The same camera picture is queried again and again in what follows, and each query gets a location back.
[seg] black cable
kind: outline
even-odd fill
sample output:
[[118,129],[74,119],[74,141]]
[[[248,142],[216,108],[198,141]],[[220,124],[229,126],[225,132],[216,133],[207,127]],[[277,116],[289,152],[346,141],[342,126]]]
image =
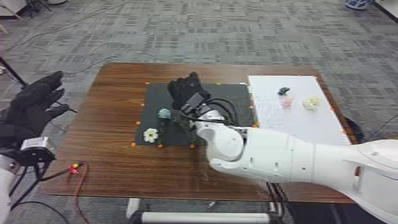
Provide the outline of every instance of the black cable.
[[17,80],[14,79],[14,77],[8,75],[6,72],[5,72],[5,75],[6,75],[8,79],[10,79],[15,83],[19,83]]
[[14,185],[14,187],[12,187],[12,189],[10,189],[10,192],[8,192],[8,196],[12,196],[14,192],[15,192],[15,188],[17,188],[17,186],[19,186],[19,184],[21,184],[21,180],[22,180],[22,178],[24,178],[26,171],[28,171],[28,167],[24,166],[24,168],[22,168],[22,172],[21,172],[21,176],[19,176],[19,179],[17,179],[17,181],[15,181],[15,185]]
[[78,113],[78,111],[74,109],[67,109],[74,114]]
[[284,203],[285,203],[285,208],[287,208],[287,210],[289,210],[289,214],[291,214],[293,221],[294,221],[294,220],[296,220],[294,208],[293,208],[293,205],[291,205],[291,203],[289,203],[287,195],[285,195],[285,192],[284,192],[284,190],[282,190],[280,184],[275,184],[275,187],[277,187],[277,190],[278,190],[280,195],[282,195],[282,200],[284,200]]
[[62,131],[62,132],[65,132],[65,129],[63,128],[60,128],[54,124],[53,124],[53,122],[49,121],[47,122],[49,124],[51,124],[51,126]]
[[[42,168],[40,168],[40,170],[42,170]],[[33,170],[26,172],[26,174],[30,174],[30,173],[33,173]],[[22,173],[21,173],[21,174],[22,174]],[[19,177],[19,176],[21,176],[21,174],[17,174],[15,176]]]
[[63,223],[65,224],[70,224],[67,219],[65,219],[65,216],[62,215],[62,213],[56,211],[56,209],[44,203],[44,202],[38,202],[38,201],[24,201],[21,202],[15,206],[22,205],[22,204],[38,204],[42,205],[47,209],[51,209],[51,211],[56,213],[58,217],[62,218],[63,220]]
[[236,126],[239,126],[237,111],[236,111],[236,107],[234,107],[232,102],[229,100],[221,99],[221,98],[213,98],[207,102],[211,103],[213,101],[221,101],[223,103],[227,103],[227,105],[230,107],[230,110],[232,110]]
[[388,124],[388,122],[394,120],[394,118],[398,117],[398,114],[388,118],[388,120],[383,122],[380,128],[376,129],[376,131],[369,134],[369,137],[364,139],[362,142],[365,142],[369,140],[369,138],[374,136],[374,134],[380,132],[381,128],[385,127],[385,125]]
[[26,87],[26,82],[22,81],[22,79],[21,79],[21,77],[19,77],[19,75],[17,75],[17,73],[15,73],[15,71],[14,71],[14,69],[12,69],[12,67],[10,67],[10,65],[8,65],[8,63],[5,62],[5,60],[3,60],[3,58],[0,57],[0,64],[3,65],[3,67],[5,67],[5,74],[6,74],[6,72],[10,73],[10,75],[6,74],[6,77],[15,81],[15,83],[17,84],[21,84],[21,86],[22,86],[22,88]]
[[275,200],[275,194],[273,194],[273,190],[271,190],[271,187],[269,187],[269,183],[266,182],[266,189],[268,189],[268,194],[269,194],[269,200],[271,200],[271,203],[275,205],[275,212],[277,212],[277,215],[278,215],[278,209],[277,209],[277,200]]
[[230,111],[229,111],[227,108],[223,107],[223,105],[221,105],[220,103],[216,103],[216,102],[209,102],[207,105],[214,105],[216,107],[220,107],[220,109],[221,109],[221,110],[225,111],[225,113],[227,113],[227,116],[229,116],[232,125],[237,126],[234,116],[232,116],[232,114],[230,114]]
[[269,183],[269,187],[271,187],[271,189],[273,189],[273,192],[275,192],[275,195],[277,195],[277,201],[278,201],[278,203],[280,203],[280,209],[282,209],[282,211],[280,211],[280,217],[284,217],[284,213],[285,213],[285,209],[284,209],[284,206],[285,206],[285,201],[284,201],[284,198],[282,198],[282,194],[280,194],[280,192],[278,192],[278,189],[277,189],[277,186],[275,186],[277,184],[275,183]]
[[62,176],[62,175],[67,174],[67,173],[69,173],[69,168],[63,169],[58,173],[54,173],[51,176],[42,177],[42,178],[40,178],[40,182],[51,180],[54,177]]
[[33,166],[33,168],[35,168],[35,181],[33,181],[33,183],[31,183],[31,185],[30,185],[22,195],[19,196],[19,198],[17,198],[17,200],[15,200],[12,206],[10,206],[10,210],[15,208],[17,204],[21,203],[24,197],[28,196],[28,194],[30,194],[30,192],[31,192],[31,190],[33,190],[33,188],[35,188],[35,186],[37,186],[37,184],[40,182],[40,178],[44,176],[47,166],[49,166],[49,163],[44,163],[42,172],[40,173],[38,173],[38,166]]

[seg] glove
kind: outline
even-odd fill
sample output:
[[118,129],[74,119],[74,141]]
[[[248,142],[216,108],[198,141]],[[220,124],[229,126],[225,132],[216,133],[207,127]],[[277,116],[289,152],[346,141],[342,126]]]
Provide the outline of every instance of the glove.
[[24,139],[40,136],[47,122],[69,110],[67,104],[49,108],[63,95],[62,72],[38,79],[21,90],[8,108],[0,112],[0,147],[15,150]]
[[186,78],[179,78],[175,81],[172,80],[168,82],[168,93],[172,97],[172,109],[181,110],[181,107],[184,106],[191,96],[195,93],[200,95],[200,102],[197,102],[195,106],[200,106],[200,103],[207,101],[211,95],[207,91],[202,89],[200,80],[197,77],[197,73],[191,72],[189,76]]

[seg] black stand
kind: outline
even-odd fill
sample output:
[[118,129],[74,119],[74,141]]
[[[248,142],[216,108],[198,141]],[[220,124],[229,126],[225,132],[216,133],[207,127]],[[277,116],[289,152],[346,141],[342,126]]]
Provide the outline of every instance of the black stand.
[[12,77],[14,77],[14,79],[15,79],[17,83],[21,84],[21,88],[24,88],[28,84],[22,81],[21,76],[15,74],[15,71],[10,68],[10,66],[8,66],[8,64],[6,64],[6,62],[5,62],[1,57],[0,57],[0,64],[3,65],[5,69],[8,70],[8,73],[10,73]]

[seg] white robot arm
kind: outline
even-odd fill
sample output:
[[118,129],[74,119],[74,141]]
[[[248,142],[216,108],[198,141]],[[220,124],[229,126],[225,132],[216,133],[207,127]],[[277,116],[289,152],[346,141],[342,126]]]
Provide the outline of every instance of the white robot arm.
[[[214,110],[200,120],[221,120]],[[337,190],[387,223],[398,223],[398,141],[332,146],[259,128],[195,122],[211,168],[271,183],[307,182]]]
[[0,223],[5,223],[10,211],[8,191],[14,183],[19,163],[0,155]]

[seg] white paper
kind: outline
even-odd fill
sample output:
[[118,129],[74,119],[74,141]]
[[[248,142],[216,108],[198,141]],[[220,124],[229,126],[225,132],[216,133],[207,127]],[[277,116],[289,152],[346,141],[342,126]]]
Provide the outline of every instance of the white paper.
[[[257,115],[259,128],[289,133],[301,140],[349,145],[337,116],[312,76],[248,76],[250,93]],[[278,89],[289,88],[291,107],[282,108]],[[301,106],[301,101],[317,97],[319,106],[314,111]]]

